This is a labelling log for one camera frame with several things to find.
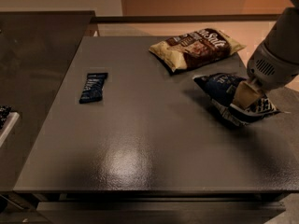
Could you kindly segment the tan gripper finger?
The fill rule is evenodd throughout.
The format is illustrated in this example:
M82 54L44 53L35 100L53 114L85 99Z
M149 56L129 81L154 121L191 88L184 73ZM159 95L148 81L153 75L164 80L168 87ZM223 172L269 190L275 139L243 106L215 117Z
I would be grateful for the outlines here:
M264 91L254 80L241 81L233 98L233 104L246 109L264 96Z

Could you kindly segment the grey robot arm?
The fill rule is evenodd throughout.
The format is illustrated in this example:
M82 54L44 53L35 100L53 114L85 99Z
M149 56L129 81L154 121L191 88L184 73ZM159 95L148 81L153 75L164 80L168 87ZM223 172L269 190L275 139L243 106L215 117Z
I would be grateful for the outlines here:
M233 104L246 109L299 73L299 0L291 0L247 64L249 78L236 88Z

